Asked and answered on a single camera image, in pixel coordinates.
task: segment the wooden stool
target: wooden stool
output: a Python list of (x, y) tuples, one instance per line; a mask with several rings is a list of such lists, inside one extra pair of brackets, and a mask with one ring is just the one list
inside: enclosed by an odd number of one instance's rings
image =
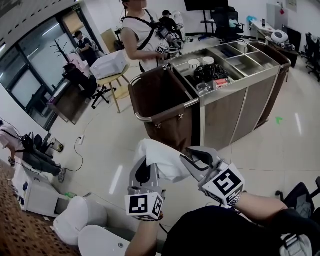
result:
[[(129, 84), (130, 83), (129, 80), (125, 77), (125, 73), (129, 70), (129, 68), (130, 68), (130, 64), (127, 64), (121, 74), (116, 74), (116, 75), (109, 76), (107, 78), (100, 79), (100, 80), (96, 81), (96, 83), (98, 84), (99, 87), (106, 86), (107, 84), (110, 85), (112, 96), (114, 98), (114, 101), (115, 101), (115, 104), (116, 104), (116, 107), (118, 109), (119, 114), (121, 114), (121, 111), (120, 111), (117, 99), (121, 100), (121, 99), (124, 99), (129, 96), (128, 88), (127, 87), (123, 88), (122, 84), (119, 81), (119, 78), (122, 77)], [(114, 91), (112, 84), (111, 84), (115, 80), (118, 82), (118, 84), (120, 86), (120, 88), (116, 92)]]

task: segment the white sleeveless shirt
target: white sleeveless shirt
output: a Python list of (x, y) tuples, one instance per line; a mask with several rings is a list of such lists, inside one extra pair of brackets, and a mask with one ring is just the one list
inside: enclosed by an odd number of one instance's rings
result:
[[(159, 22), (158, 16), (155, 12), (148, 10), (150, 15), (152, 16), (154, 22)], [(144, 16), (140, 18), (141, 20), (145, 20), (149, 23), (151, 23), (150, 16), (146, 11), (144, 11)], [(122, 23), (122, 29), (128, 28), (131, 29), (137, 36), (138, 39), (138, 44), (137, 47), (139, 48), (144, 41), (149, 37), (150, 32), (151, 32), (151, 27), (149, 27), (147, 24), (133, 18), (126, 18), (123, 23)], [(153, 36), (149, 43), (144, 47), (142, 51), (144, 52), (155, 52), (160, 43), (165, 44), (167, 47), (169, 47), (169, 44), (167, 41), (160, 39), (157, 35), (156, 32), (153, 33)], [(144, 59), (140, 60), (141, 66), (143, 69), (147, 72), (149, 70), (155, 69), (159, 66), (163, 66), (165, 62), (163, 60), (158, 60), (154, 59)]]

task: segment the white toilet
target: white toilet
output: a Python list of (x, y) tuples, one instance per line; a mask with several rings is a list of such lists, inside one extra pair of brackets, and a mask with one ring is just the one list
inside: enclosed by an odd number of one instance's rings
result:
[(82, 256), (124, 256), (130, 244), (104, 229), (107, 209), (96, 201), (76, 196), (53, 222), (59, 238), (79, 246)]
[(129, 244), (100, 226), (86, 226), (79, 235), (82, 256), (125, 256)]

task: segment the person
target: person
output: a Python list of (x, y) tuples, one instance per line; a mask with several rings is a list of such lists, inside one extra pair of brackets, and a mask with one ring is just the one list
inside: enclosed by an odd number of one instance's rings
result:
[(164, 10), (162, 12), (162, 18), (159, 20), (164, 26), (165, 28), (171, 32), (171, 33), (177, 33), (178, 36), (180, 37), (181, 40), (183, 40), (183, 36), (182, 36), (182, 33), (181, 31), (179, 30), (179, 27), (177, 25), (177, 23), (172, 19), (170, 18), (172, 14), (170, 13), (170, 11), (168, 10)]
[(60, 183), (64, 182), (66, 169), (61, 168), (60, 164), (56, 164), (49, 156), (35, 148), (32, 152), (26, 151), (14, 127), (4, 125), (2, 120), (0, 120), (0, 143), (10, 150), (11, 156), (8, 160), (11, 167), (15, 166), (17, 157), (38, 171), (52, 174), (55, 177), (58, 176)]
[[(318, 255), (320, 226), (302, 218), (294, 209), (288, 209), (280, 200), (244, 192), (238, 197), (235, 208), (252, 222), (233, 209), (217, 206), (185, 214), (168, 233), (162, 256), (300, 256), (280, 253), (285, 249), (282, 235), (287, 234), (306, 235), (312, 253), (309, 247), (309, 254), (302, 255)], [(142, 221), (125, 256), (156, 255), (158, 229), (158, 221)]]
[(167, 48), (169, 44), (148, 25), (159, 22), (156, 13), (145, 9), (147, 0), (120, 1), (128, 12), (122, 23), (121, 38), (129, 59), (139, 60), (142, 72), (162, 66), (165, 55), (156, 50), (161, 43)]
[(96, 56), (96, 52), (93, 49), (92, 43), (90, 42), (90, 39), (84, 37), (80, 30), (74, 33), (74, 37), (79, 40), (77, 43), (78, 52), (83, 54), (85, 60), (88, 62), (89, 67), (91, 67), (98, 58)]

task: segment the person's arm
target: person's arm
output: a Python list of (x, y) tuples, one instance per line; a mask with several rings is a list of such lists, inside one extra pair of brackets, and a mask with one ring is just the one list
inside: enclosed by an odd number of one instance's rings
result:
[(83, 42), (84, 42), (84, 44), (85, 44), (85, 47), (84, 48), (82, 48), (82, 49), (80, 49), (80, 51), (83, 53), (83, 52), (85, 52), (85, 51), (88, 51), (89, 49), (90, 49), (90, 47), (91, 47), (91, 42), (90, 42), (90, 40), (88, 39), (88, 38), (85, 38), (85, 39), (83, 39)]
[(84, 48), (80, 49), (80, 51), (83, 53), (84, 51), (88, 51), (89, 49), (90, 49), (90, 44), (87, 43)]
[(173, 19), (171, 19), (171, 20), (172, 20), (173, 30), (178, 30), (178, 25), (177, 25), (177, 23), (176, 23)]
[(163, 58), (163, 55), (156, 51), (138, 50), (136, 34), (130, 28), (122, 29), (121, 38), (130, 60), (152, 60), (155, 58)]
[(255, 223), (270, 223), (275, 215), (288, 207), (276, 198), (243, 193), (235, 208)]
[(158, 221), (141, 221), (125, 256), (155, 256), (157, 254)]

